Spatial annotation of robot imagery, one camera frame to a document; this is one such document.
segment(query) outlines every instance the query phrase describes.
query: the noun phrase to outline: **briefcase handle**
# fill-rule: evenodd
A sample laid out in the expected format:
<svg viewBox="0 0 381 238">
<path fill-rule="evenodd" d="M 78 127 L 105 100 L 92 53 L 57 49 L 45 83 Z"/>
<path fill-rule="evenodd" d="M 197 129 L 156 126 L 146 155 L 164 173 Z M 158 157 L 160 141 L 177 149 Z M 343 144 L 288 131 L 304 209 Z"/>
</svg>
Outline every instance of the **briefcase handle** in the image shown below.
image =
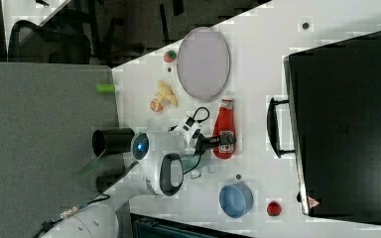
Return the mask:
<svg viewBox="0 0 381 238">
<path fill-rule="evenodd" d="M 281 104 L 287 104 L 289 100 L 277 101 L 273 98 L 270 100 L 270 104 L 268 106 L 268 114 L 267 114 L 267 131 L 268 137 L 274 150 L 275 154 L 278 158 L 281 158 L 284 154 L 294 153 L 295 150 L 285 151 L 281 150 L 280 146 L 280 131 L 278 128 L 278 120 L 277 120 L 277 111 L 275 109 L 276 106 Z"/>
</svg>

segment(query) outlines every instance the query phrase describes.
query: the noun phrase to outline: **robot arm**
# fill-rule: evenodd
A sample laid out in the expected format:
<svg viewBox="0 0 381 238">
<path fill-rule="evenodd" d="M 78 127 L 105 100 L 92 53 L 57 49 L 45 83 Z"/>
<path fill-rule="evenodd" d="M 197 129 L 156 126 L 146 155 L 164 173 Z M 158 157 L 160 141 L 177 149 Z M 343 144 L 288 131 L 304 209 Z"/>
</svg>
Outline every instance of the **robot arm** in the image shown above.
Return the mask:
<svg viewBox="0 0 381 238">
<path fill-rule="evenodd" d="M 42 237 L 117 237 L 119 227 L 115 211 L 129 199 L 144 194 L 176 194 L 184 180 L 183 158 L 200 156 L 215 146 L 234 144 L 233 138 L 203 137 L 199 133 L 199 123 L 203 120 L 195 120 L 194 116 L 184 118 L 168 132 L 154 131 L 135 135 L 131 142 L 135 162 L 125 172 L 125 176 L 92 202 L 73 207 L 53 221 L 45 222 L 41 232 L 47 233 Z"/>
</svg>

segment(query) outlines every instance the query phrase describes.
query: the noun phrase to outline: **red triangle sticker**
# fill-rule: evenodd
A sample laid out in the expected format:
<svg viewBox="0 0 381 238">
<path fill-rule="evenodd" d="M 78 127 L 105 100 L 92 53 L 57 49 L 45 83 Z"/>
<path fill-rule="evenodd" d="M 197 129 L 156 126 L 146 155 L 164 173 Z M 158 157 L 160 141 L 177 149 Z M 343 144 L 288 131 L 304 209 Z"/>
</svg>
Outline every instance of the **red triangle sticker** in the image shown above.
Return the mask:
<svg viewBox="0 0 381 238">
<path fill-rule="evenodd" d="M 313 198 L 311 198 L 309 196 L 308 196 L 308 202 L 309 202 L 309 208 L 310 209 L 315 208 L 315 207 L 320 205 L 320 202 L 314 200 Z"/>
</svg>

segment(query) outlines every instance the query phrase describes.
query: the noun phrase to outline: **blue bowl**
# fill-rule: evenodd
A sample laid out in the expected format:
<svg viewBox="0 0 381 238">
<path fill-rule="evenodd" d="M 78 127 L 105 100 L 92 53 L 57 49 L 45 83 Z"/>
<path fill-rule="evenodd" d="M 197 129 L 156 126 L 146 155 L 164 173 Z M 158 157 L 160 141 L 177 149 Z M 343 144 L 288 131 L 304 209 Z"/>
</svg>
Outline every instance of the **blue bowl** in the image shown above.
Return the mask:
<svg viewBox="0 0 381 238">
<path fill-rule="evenodd" d="M 219 193 L 222 210 L 231 218 L 239 218 L 253 206 L 253 196 L 243 182 L 227 185 Z"/>
</svg>

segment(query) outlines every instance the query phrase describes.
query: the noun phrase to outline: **ketchup bottle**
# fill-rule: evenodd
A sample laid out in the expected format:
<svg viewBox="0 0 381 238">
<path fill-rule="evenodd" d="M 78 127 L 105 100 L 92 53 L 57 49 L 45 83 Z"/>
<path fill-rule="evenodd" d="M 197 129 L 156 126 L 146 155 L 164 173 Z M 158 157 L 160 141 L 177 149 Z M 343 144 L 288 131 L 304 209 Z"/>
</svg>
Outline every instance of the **ketchup bottle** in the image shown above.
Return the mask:
<svg viewBox="0 0 381 238">
<path fill-rule="evenodd" d="M 233 99 L 223 98 L 221 100 L 221 106 L 212 134 L 212 136 L 228 134 L 236 138 L 233 122 Z M 220 159 L 227 160 L 233 156 L 234 150 L 234 145 L 219 146 L 214 148 L 214 154 Z"/>
</svg>

